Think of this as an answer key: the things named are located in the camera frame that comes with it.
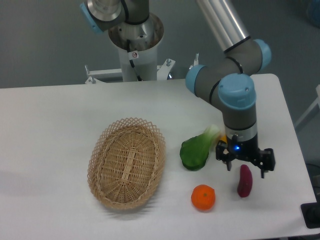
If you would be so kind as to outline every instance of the green vegetable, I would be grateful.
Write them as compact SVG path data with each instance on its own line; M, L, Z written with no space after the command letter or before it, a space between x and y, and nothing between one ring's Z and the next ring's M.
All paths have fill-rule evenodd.
M180 149L183 166L192 171L203 168L209 156L209 150L219 136L220 129L216 125L211 125L199 136L184 141Z

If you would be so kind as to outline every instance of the oval basket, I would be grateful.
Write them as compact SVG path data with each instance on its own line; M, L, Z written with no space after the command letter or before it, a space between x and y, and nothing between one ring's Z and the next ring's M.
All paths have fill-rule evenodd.
M141 118L121 119L100 136L88 167L92 194L106 207L133 209L155 192L165 166L165 139Z

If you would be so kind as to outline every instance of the light blue joint cap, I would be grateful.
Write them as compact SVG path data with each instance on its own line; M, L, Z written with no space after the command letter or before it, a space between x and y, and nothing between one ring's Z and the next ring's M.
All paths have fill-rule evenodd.
M221 79L218 96L224 105L240 111L251 108L257 98L251 77L238 73L232 73Z
M98 27L98 25L96 24L96 22L93 20L93 18L91 17L88 9L86 8L86 5L84 3L80 4L80 9L81 12L83 13L86 21L88 22L88 24L90 25L91 29L96 33L96 34L102 34L103 31Z
M272 53L269 45L266 44L263 40L255 39L254 41L259 45L262 52L262 65L260 68L260 70L262 70L271 62Z
M195 84L196 84L197 75L203 67L205 67L205 65L200 65L200 64L195 65L188 71L188 73L185 76L185 86L193 94L196 94Z

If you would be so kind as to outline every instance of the purple sweet potato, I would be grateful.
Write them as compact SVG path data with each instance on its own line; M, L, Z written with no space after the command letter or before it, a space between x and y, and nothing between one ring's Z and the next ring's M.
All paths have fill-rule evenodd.
M252 173L249 167L245 164L241 165L240 168L240 180L237 188L237 192L241 198L249 196L252 189Z

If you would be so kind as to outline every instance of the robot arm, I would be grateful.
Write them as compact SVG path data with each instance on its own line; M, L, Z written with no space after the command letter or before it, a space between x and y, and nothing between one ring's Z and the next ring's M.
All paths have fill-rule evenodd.
M227 164L239 159L261 169L261 177L275 167L271 148L258 147L256 92L249 77L271 61L269 46L252 40L233 6L227 0L196 0L225 53L217 66L197 65L186 76L186 86L223 115L227 142L216 146L216 159Z
M251 162L261 169L263 178L264 172L274 170L275 158L271 148L258 148L256 92L249 76L269 64L271 51L262 40L251 39L228 0L196 2L225 58L217 66L192 67L186 86L222 112L227 142L218 143L216 158L227 163L228 171L234 159ZM95 32L109 30L111 35L116 28L117 46L128 52L152 48L162 38L155 34L160 29L151 20L149 0L87 0L80 7Z

